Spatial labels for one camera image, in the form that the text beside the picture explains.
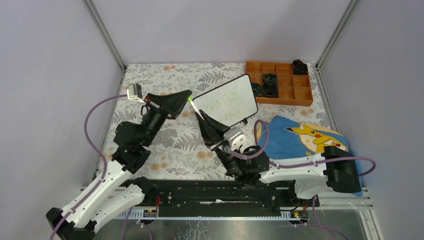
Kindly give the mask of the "green capped marker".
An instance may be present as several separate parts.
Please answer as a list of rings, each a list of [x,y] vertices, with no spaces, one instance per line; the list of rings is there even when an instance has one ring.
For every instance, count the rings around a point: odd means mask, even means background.
[[[202,113],[200,112],[200,110],[195,105],[193,98],[191,96],[189,96],[187,101],[191,105],[191,107],[193,108],[194,112],[200,117],[200,119],[204,120],[204,117],[203,117]]]

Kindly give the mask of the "small whiteboard black frame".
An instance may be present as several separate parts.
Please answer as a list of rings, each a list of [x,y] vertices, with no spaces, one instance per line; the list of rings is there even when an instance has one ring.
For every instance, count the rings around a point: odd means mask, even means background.
[[[248,74],[243,74],[193,99],[197,109],[212,119],[232,127],[258,112],[252,83]]]

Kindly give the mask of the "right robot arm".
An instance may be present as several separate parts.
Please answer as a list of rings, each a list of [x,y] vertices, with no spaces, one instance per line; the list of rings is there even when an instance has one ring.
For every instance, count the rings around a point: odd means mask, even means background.
[[[271,130],[267,122],[257,120],[265,128],[265,142],[243,147],[245,135],[238,127],[222,124],[205,112],[195,114],[204,145],[215,152],[226,172],[238,183],[252,188],[290,181],[287,201],[293,206],[324,192],[356,194],[362,191],[356,160],[338,146],[324,146],[322,152],[295,158],[277,159],[271,156]]]

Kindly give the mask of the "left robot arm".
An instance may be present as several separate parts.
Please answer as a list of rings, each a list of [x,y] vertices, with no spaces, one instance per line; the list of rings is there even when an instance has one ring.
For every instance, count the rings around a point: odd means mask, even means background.
[[[146,114],[141,123],[124,121],[115,130],[114,142],[118,145],[107,161],[102,153],[103,170],[74,200],[62,208],[53,207],[46,218],[52,228],[50,239],[92,240],[108,222],[125,210],[155,200],[155,187],[146,178],[139,177],[118,195],[110,194],[132,177],[146,162],[151,152],[147,149],[166,120],[174,120],[182,112],[192,95],[183,90],[169,95],[143,96],[138,86],[130,87],[124,95],[144,103]]]

